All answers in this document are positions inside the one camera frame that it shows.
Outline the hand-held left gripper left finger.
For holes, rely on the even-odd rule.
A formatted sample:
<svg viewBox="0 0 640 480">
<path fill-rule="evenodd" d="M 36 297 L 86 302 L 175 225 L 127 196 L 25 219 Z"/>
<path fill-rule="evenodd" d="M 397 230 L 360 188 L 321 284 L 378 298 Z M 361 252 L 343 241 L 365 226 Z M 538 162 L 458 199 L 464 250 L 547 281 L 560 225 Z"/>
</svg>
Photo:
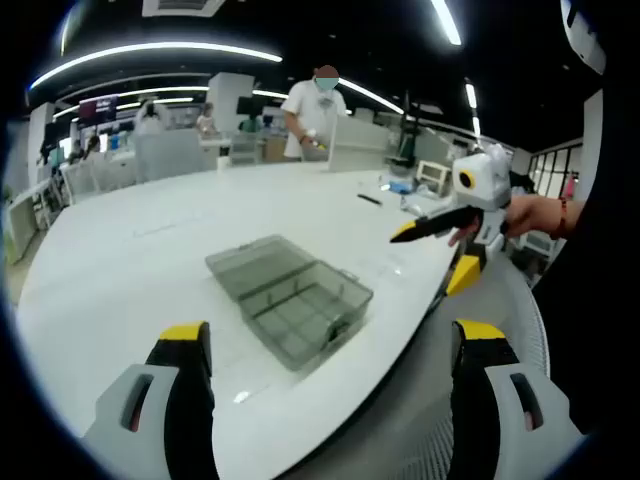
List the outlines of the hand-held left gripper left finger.
<svg viewBox="0 0 640 480">
<path fill-rule="evenodd" d="M 115 479 L 217 479 L 207 322 L 161 333 L 96 401 L 85 448 Z"/>
</svg>

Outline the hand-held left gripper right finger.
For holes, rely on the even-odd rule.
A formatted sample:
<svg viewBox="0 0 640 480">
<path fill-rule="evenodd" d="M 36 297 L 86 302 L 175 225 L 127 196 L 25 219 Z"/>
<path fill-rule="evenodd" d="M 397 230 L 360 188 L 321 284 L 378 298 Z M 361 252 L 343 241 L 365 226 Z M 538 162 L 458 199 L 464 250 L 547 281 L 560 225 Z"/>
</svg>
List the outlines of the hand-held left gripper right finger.
<svg viewBox="0 0 640 480">
<path fill-rule="evenodd" d="M 497 327 L 454 322 L 451 479 L 545 479 L 584 435 L 566 395 Z"/>
</svg>

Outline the person's right hand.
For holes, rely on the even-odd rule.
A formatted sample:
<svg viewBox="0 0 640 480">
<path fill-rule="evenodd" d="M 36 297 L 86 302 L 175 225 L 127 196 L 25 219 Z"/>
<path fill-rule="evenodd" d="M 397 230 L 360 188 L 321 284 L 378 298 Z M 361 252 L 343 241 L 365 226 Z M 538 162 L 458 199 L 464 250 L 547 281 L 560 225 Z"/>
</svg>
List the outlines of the person's right hand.
<svg viewBox="0 0 640 480">
<path fill-rule="evenodd" d="M 506 210 L 506 238 L 540 231 L 551 238 L 567 238 L 574 230 L 584 203 L 538 195 L 514 196 Z"/>
</svg>

